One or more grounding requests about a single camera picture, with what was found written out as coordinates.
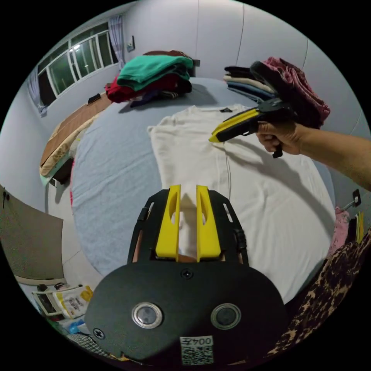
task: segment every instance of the white t-shirt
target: white t-shirt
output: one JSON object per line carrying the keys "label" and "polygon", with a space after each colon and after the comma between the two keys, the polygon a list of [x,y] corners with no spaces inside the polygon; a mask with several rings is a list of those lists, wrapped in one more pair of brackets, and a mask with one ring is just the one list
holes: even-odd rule
{"label": "white t-shirt", "polygon": [[316,273],[331,243],[335,212],[311,159],[273,159],[257,137],[210,143],[224,120],[248,109],[189,107],[148,128],[163,188],[181,185],[179,252],[196,257],[196,185],[227,197],[245,231],[251,267],[291,300]]}

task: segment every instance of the wall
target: wall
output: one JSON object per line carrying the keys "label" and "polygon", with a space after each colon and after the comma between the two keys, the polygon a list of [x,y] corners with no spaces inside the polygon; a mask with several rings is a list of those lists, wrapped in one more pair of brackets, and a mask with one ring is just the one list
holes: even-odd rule
{"label": "wall", "polygon": [[0,132],[0,184],[14,197],[45,212],[39,165],[49,139],[28,93],[20,87]]}
{"label": "wall", "polygon": [[95,71],[66,89],[49,107],[48,113],[41,118],[48,131],[48,139],[55,127],[77,110],[95,94],[104,92],[107,83],[112,82],[119,72],[118,64]]}
{"label": "wall", "polygon": [[[134,36],[136,49],[125,59],[149,50],[177,49],[200,60],[196,77],[222,79],[224,67],[249,67],[256,60],[279,56],[303,69],[313,90],[329,105],[323,129],[371,139],[366,118],[351,87],[312,41],[301,32],[260,9],[232,0],[141,0],[123,19],[124,40]],[[336,203],[344,206],[359,189],[371,223],[369,192],[330,169]]]}

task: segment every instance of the leopard print fabric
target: leopard print fabric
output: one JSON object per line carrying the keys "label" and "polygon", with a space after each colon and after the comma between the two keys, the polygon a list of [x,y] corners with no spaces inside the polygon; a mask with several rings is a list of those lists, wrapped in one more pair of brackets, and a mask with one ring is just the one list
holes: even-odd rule
{"label": "leopard print fabric", "polygon": [[370,246],[371,228],[360,244],[346,244],[328,258],[305,296],[298,314],[265,359],[300,343],[322,325],[351,288]]}

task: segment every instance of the hand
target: hand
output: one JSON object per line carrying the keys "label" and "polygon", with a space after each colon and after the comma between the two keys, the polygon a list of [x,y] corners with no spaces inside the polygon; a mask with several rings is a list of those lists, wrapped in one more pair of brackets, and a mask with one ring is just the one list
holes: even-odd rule
{"label": "hand", "polygon": [[306,129],[306,127],[294,121],[284,123],[260,122],[256,135],[268,152],[275,152],[276,147],[281,144],[283,151],[291,155],[298,155],[301,150],[300,141]]}

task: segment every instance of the wall switch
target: wall switch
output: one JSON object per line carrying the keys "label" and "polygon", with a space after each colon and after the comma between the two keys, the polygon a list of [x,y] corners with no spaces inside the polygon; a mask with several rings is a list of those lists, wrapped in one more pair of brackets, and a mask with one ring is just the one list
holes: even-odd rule
{"label": "wall switch", "polygon": [[134,36],[132,36],[131,39],[126,43],[126,50],[129,52],[134,49],[135,49]]}
{"label": "wall switch", "polygon": [[356,189],[353,192],[353,201],[350,202],[348,205],[344,206],[341,211],[348,210],[351,206],[354,208],[358,207],[361,204],[361,195],[359,194],[359,189]]}

